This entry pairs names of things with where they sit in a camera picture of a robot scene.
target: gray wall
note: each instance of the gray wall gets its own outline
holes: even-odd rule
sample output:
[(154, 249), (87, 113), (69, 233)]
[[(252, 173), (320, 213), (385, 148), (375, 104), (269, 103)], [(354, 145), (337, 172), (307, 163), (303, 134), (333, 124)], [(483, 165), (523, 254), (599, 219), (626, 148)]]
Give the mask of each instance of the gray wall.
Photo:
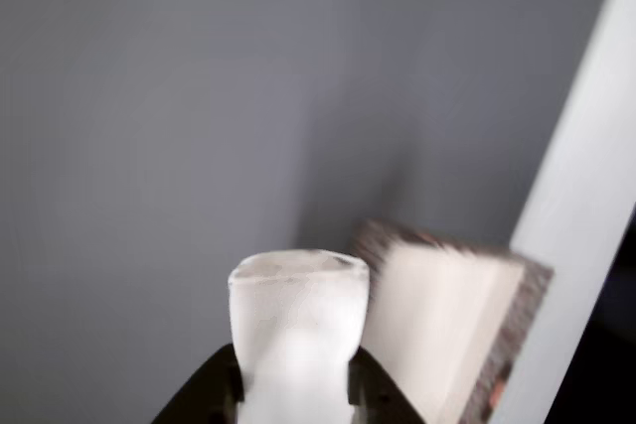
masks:
[(0, 421), (148, 422), (253, 252), (512, 233), (601, 0), (0, 0)]

